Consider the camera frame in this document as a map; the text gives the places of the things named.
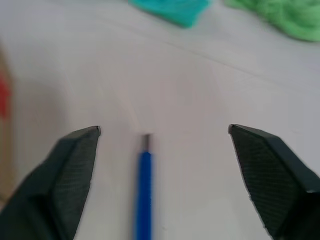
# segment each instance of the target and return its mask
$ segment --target cardboard box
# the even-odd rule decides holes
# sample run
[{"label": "cardboard box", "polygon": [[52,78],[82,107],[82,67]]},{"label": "cardboard box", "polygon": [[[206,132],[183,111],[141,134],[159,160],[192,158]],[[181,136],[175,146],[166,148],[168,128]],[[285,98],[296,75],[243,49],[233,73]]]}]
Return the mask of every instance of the cardboard box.
[{"label": "cardboard box", "polygon": [[0,202],[11,196],[15,187],[12,154],[13,80],[5,56],[0,51]]}]

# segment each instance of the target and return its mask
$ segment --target white table surface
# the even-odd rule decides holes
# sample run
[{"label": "white table surface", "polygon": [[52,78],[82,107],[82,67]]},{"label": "white table surface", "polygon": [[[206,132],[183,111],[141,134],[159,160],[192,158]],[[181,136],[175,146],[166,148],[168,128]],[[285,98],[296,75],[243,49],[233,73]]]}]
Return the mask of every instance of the white table surface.
[{"label": "white table surface", "polygon": [[154,240],[268,240],[231,123],[280,136],[320,173],[320,47],[215,2],[181,29],[121,0],[0,0],[15,77],[17,184],[101,125],[77,240],[131,240],[140,135],[153,133]]}]

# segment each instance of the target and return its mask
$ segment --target red object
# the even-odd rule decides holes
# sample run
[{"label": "red object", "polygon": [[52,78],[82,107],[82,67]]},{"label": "red object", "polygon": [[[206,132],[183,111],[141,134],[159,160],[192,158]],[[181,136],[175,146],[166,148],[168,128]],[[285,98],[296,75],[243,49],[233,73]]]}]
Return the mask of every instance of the red object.
[{"label": "red object", "polygon": [[8,97],[10,95],[9,89],[3,79],[2,76],[0,76],[0,117],[6,118],[8,114]]}]

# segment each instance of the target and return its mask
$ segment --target blue marker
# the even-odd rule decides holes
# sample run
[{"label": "blue marker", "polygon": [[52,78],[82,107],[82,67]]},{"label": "blue marker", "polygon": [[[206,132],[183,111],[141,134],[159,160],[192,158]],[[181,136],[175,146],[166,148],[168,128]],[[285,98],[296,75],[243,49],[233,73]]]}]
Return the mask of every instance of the blue marker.
[{"label": "blue marker", "polygon": [[143,150],[138,160],[137,174],[137,209],[135,240],[152,238],[152,155],[150,134],[143,136]]}]

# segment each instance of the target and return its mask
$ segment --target green object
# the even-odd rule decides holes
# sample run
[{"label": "green object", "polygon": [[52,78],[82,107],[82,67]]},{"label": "green object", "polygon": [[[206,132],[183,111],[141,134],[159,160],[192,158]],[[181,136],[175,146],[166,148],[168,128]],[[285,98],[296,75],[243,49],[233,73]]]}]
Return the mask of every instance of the green object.
[{"label": "green object", "polygon": [[287,35],[320,41],[320,0],[225,0],[233,8],[255,11]]}]

